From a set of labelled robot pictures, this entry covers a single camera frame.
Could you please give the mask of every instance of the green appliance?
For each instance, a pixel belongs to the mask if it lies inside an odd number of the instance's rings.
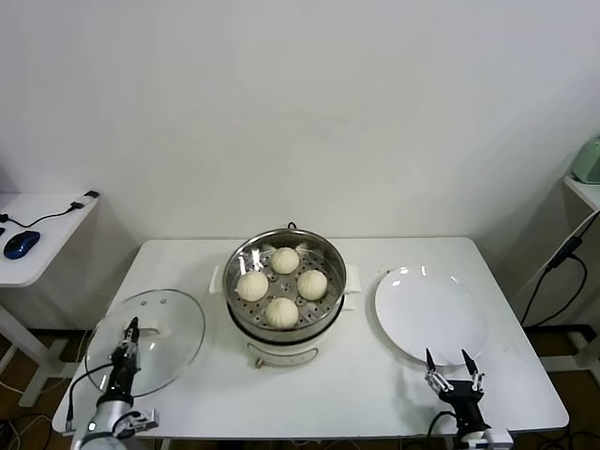
[[[581,147],[571,166],[571,174],[581,183],[600,185],[600,135]]]

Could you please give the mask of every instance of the glass lid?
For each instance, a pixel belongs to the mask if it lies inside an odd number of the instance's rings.
[[[110,360],[134,317],[140,327],[140,371],[131,394],[142,397],[172,383],[191,364],[203,343],[205,320],[196,299],[183,292],[165,289],[129,297],[97,325],[84,359],[86,370]],[[107,367],[89,378],[104,391],[110,373]]]

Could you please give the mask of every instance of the wooden floor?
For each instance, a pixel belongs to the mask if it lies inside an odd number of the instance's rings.
[[[539,356],[554,356],[561,354],[573,354],[575,348],[571,345],[566,335],[562,333],[544,333],[536,334],[530,337],[534,348]],[[53,339],[51,337],[40,337],[40,340],[47,346],[50,346]],[[75,361],[78,346],[81,340],[74,338],[69,341],[63,351],[63,360]],[[8,349],[8,342],[0,337],[0,354]],[[26,382],[36,370],[36,365],[25,355],[17,352],[12,359],[7,370],[0,376],[0,380],[17,389],[23,390]],[[593,377],[587,372],[573,373],[555,373],[550,378],[559,395],[564,402],[571,417],[572,431],[586,430],[600,435],[600,388],[596,385]],[[46,388],[58,383],[56,380],[49,381]],[[40,397],[36,407],[31,409],[20,408],[18,406],[19,395],[8,391],[0,386],[0,418],[12,419],[24,413],[45,413],[51,418],[54,410],[60,403],[61,398],[67,389],[67,381],[57,387],[48,390]],[[31,421],[30,417],[21,419],[15,423],[18,430],[26,427]],[[22,450],[42,450],[46,442],[49,424],[45,420],[38,420],[36,423],[22,435]],[[557,438],[562,434],[561,431],[547,433],[546,436]],[[203,441],[177,441],[171,446],[173,450],[401,450],[410,449],[431,449],[442,450],[441,440],[431,440],[425,442],[427,446],[418,444],[408,445],[408,441],[400,442],[398,440],[378,440],[378,441],[345,441],[345,442],[310,442],[302,445],[301,442],[203,442]],[[534,434],[523,434],[517,437],[515,448],[517,450],[537,450],[542,443],[542,439]],[[155,445],[159,447],[159,442],[145,441],[148,448]],[[69,449],[70,439],[63,438],[52,432],[48,450],[66,450]],[[574,450],[592,450],[600,449],[600,440],[593,437],[577,436],[575,439]]]

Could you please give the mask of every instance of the computer mouse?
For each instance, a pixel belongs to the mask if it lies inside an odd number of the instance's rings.
[[[19,258],[22,258],[27,254],[31,247],[38,242],[39,237],[39,232],[33,232],[31,230],[15,234],[8,239],[8,242],[5,245],[4,256],[10,260],[18,260]]]

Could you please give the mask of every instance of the white desk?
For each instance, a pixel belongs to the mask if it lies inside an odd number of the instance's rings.
[[[48,214],[62,213],[81,195],[83,192],[81,194],[0,194],[0,213],[6,213],[21,223],[31,223]],[[41,237],[37,244],[19,260],[9,260],[0,254],[0,287],[23,288],[36,282],[97,201],[93,200],[84,208],[71,211],[67,215],[42,220],[32,227],[31,230],[40,232]],[[0,226],[6,228],[4,234],[0,236],[0,249],[4,249],[7,240],[13,235],[24,231],[12,222]],[[58,357],[67,344],[66,339],[57,339],[48,349],[2,306],[0,306],[0,334],[13,344],[0,360],[0,372],[6,368],[17,349],[39,364],[34,378],[19,401],[20,406],[33,406],[48,378],[72,377],[77,365],[63,363]]]
[[[386,270],[432,261],[451,267],[484,306],[489,334],[476,362],[487,374],[481,402],[486,420],[511,431],[567,424],[559,396],[471,240],[334,240],[346,263],[359,269],[363,291],[355,295],[356,310],[341,313],[326,350],[313,361],[261,369],[237,336],[223,298],[207,293],[215,265],[225,262],[240,242],[146,242],[112,302],[114,308],[133,294],[174,288],[195,296],[206,315],[204,344],[192,365],[165,389],[136,400],[137,409],[159,411],[160,425],[149,435],[332,439],[425,434],[435,413],[448,406],[428,388],[424,366],[383,334],[373,299]],[[452,370],[453,376],[468,375],[461,368]],[[89,419],[97,398],[88,380],[75,389],[74,427]],[[59,432],[65,431],[67,406],[64,397],[52,421]],[[442,433],[456,432],[452,421],[440,423]]]
[[[600,185],[579,183],[579,181],[575,181],[570,176],[565,176],[563,181],[593,211],[600,210]],[[589,370],[600,385],[600,337],[597,337],[592,342],[588,342],[579,332],[569,333],[568,336],[577,348],[577,354],[546,356],[542,358],[544,367],[548,372]]]

